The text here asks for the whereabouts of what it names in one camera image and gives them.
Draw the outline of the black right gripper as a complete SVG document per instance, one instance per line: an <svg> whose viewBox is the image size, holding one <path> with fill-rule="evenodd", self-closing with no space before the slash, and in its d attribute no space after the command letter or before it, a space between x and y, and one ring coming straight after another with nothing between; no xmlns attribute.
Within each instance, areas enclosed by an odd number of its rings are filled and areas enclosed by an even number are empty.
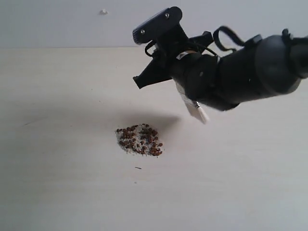
<svg viewBox="0 0 308 231"><path fill-rule="evenodd" d="M210 32L189 38L175 25L155 30L140 26L132 34L136 44L146 45L145 53L152 58L133 78L139 89L172 79L192 101L219 100L215 87L218 57L203 53L213 43Z"/></svg>

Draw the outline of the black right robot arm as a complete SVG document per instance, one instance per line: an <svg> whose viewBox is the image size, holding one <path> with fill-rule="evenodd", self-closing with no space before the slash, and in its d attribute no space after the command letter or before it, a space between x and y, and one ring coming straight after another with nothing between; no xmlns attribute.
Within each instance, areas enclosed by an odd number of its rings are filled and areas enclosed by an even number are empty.
<svg viewBox="0 0 308 231"><path fill-rule="evenodd" d="M308 39L293 37L287 29L243 41L226 26L192 38L175 26L151 35L135 29L133 39L154 47L152 61L134 78L137 86L172 79L192 108L203 104L228 111L244 102L290 94L308 77Z"/></svg>

